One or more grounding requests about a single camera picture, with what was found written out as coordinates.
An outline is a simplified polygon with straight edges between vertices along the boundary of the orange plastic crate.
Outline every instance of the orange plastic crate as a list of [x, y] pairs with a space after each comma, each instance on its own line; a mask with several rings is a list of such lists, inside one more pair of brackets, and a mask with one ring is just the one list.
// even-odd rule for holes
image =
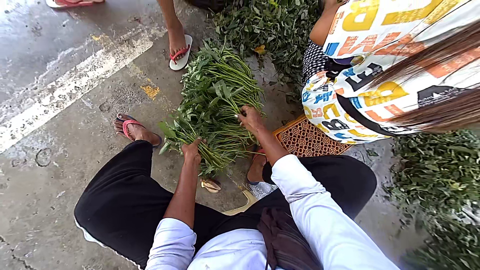
[[275, 130], [273, 134], [290, 154], [297, 157], [340, 155], [351, 146], [329, 138], [305, 115]]

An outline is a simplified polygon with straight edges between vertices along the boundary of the brown hair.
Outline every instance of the brown hair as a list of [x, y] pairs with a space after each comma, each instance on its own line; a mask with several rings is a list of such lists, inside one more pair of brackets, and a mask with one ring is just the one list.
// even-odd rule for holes
[[[413, 78], [426, 68], [451, 61], [478, 47], [480, 20], [388, 68], [374, 78], [372, 86], [403, 76]], [[480, 90], [479, 85], [470, 86], [466, 93], [404, 112], [391, 118], [390, 122], [429, 132], [451, 131], [480, 122], [480, 93], [476, 93], [477, 90]]]

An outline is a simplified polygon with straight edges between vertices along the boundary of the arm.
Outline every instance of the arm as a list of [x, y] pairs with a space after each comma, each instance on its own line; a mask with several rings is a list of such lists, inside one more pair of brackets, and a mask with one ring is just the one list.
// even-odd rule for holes
[[167, 207], [167, 211], [163, 215], [163, 218], [174, 218], [183, 221], [190, 229], [193, 228], [198, 166], [202, 159], [198, 153], [199, 143], [200, 138], [197, 138], [192, 144], [184, 144], [181, 147], [185, 160], [181, 169], [179, 183]]
[[185, 270], [192, 261], [196, 234], [193, 232], [197, 171], [202, 159], [200, 138], [183, 145], [183, 167], [172, 200], [155, 231], [145, 270]]
[[273, 166], [272, 180], [289, 202], [293, 220], [324, 269], [397, 270], [298, 158], [289, 155], [267, 131], [260, 114], [247, 106], [242, 110], [246, 116], [238, 115], [239, 120], [265, 149]]
[[332, 25], [333, 19], [338, 8], [343, 5], [346, 1], [342, 0], [327, 0], [325, 2], [324, 12], [318, 19], [318, 21], [313, 26], [312, 31], [310, 32], [310, 39], [317, 45], [323, 46], [325, 40], [327, 39], [328, 32], [330, 31], [330, 26]]

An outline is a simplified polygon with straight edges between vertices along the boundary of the white long-sleeve shirt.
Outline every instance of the white long-sleeve shirt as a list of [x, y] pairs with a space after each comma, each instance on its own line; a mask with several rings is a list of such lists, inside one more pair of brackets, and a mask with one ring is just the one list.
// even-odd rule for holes
[[[398, 270], [296, 156], [282, 157], [272, 171], [293, 220], [325, 270]], [[266, 247], [258, 230], [218, 235], [193, 257], [195, 240], [196, 234], [185, 223], [162, 219], [145, 270], [265, 269]]]

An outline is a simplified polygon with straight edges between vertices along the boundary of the pile of leaves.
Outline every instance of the pile of leaves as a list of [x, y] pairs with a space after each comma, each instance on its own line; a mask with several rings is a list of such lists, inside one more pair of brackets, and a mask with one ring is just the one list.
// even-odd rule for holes
[[389, 192], [406, 211], [449, 213], [480, 201], [480, 141], [471, 132], [401, 137], [395, 154], [402, 169]]
[[255, 139], [240, 127], [235, 114], [243, 105], [260, 109], [263, 91], [252, 78], [250, 68], [233, 53], [232, 48], [204, 41], [182, 76], [183, 100], [173, 123], [161, 122], [160, 128], [169, 147], [180, 151], [183, 143], [197, 137], [206, 139], [199, 145], [202, 155], [200, 175], [215, 173], [235, 158], [246, 158], [247, 147]]
[[301, 92], [303, 53], [319, 16], [318, 0], [245, 0], [227, 6], [214, 22], [217, 34], [241, 56], [269, 54], [280, 83]]
[[387, 188], [416, 225], [431, 237], [406, 256], [413, 269], [480, 269], [480, 224], [466, 206], [480, 200], [480, 140], [469, 131], [397, 138], [395, 184]]
[[425, 246], [409, 253], [404, 260], [412, 269], [480, 269], [480, 226], [452, 218], [436, 218], [429, 228]]

